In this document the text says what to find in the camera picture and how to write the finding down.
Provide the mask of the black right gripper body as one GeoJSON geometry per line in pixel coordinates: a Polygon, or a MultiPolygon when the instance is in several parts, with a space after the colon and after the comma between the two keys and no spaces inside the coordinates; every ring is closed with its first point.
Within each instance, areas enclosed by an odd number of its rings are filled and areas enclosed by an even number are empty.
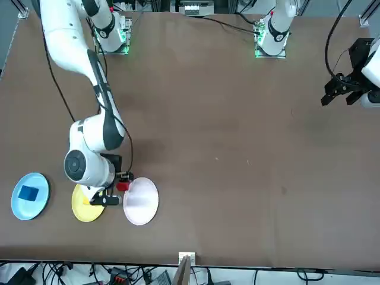
{"type": "Polygon", "coordinates": [[[114,166],[115,168],[115,176],[117,178],[120,178],[122,175],[122,157],[117,154],[106,154],[106,153],[101,153],[100,154],[102,157],[108,159],[114,166]]]}

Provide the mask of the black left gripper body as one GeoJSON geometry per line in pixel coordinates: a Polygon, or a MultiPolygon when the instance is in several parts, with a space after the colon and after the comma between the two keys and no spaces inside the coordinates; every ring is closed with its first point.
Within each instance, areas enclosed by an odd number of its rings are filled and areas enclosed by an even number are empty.
{"type": "Polygon", "coordinates": [[[369,56],[373,38],[358,38],[349,48],[352,72],[350,82],[358,85],[361,89],[368,89],[372,83],[362,74],[362,68],[369,56]]]}

